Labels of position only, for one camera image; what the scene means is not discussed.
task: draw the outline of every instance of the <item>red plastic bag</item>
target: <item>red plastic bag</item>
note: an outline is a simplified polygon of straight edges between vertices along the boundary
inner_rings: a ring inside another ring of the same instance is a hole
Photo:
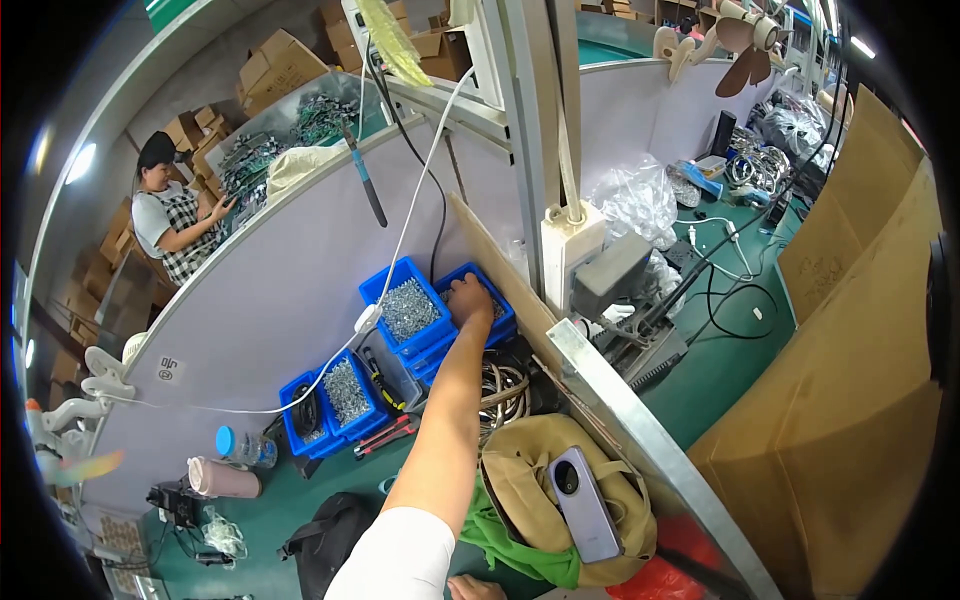
[[[683,552],[704,566],[720,565],[720,553],[691,516],[658,518],[657,543]],[[695,579],[655,556],[629,581],[607,588],[607,594],[613,600],[702,600],[706,590]]]

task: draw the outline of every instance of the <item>water bottle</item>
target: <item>water bottle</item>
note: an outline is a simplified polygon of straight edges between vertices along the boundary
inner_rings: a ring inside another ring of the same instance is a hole
[[[233,431],[223,425],[217,430],[217,451],[234,463],[272,468],[276,464],[276,443],[259,434]]]

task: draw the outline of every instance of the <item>tan bag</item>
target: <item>tan bag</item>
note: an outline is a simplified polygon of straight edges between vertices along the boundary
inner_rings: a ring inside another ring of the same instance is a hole
[[[515,420],[493,432],[481,462],[503,512],[526,542],[545,552],[564,552],[573,538],[557,509],[547,467],[572,445],[583,450],[623,542],[622,556],[581,564],[578,584],[622,584],[653,557],[657,522],[643,480],[636,478],[637,492],[623,475],[633,477],[627,466],[611,461],[577,421],[566,415]]]

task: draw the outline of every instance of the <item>plaid apron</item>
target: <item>plaid apron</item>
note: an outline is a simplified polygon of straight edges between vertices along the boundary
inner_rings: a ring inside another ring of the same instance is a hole
[[[163,204],[163,208],[167,211],[170,227],[177,233],[197,224],[197,200],[188,192],[166,200],[150,192],[141,191],[141,193],[150,194]],[[167,252],[163,248],[160,249],[163,252],[161,258],[163,268],[167,270],[167,275],[170,276],[171,281],[177,285],[183,285],[191,275],[200,269],[204,261],[213,254],[213,251],[217,250],[219,228],[220,224],[218,223],[179,252]]]

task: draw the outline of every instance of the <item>white t-shirt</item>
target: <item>white t-shirt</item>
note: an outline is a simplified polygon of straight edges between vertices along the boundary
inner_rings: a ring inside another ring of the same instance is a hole
[[[353,547],[324,600],[440,600],[457,541],[423,509],[382,513]]]
[[[156,246],[160,236],[170,228],[170,218],[167,209],[160,200],[170,200],[182,194],[196,197],[197,193],[191,189],[183,189],[179,181],[170,181],[167,189],[162,192],[138,191],[133,195],[131,217],[133,218],[133,233],[143,251],[153,258],[162,258],[163,250]]]

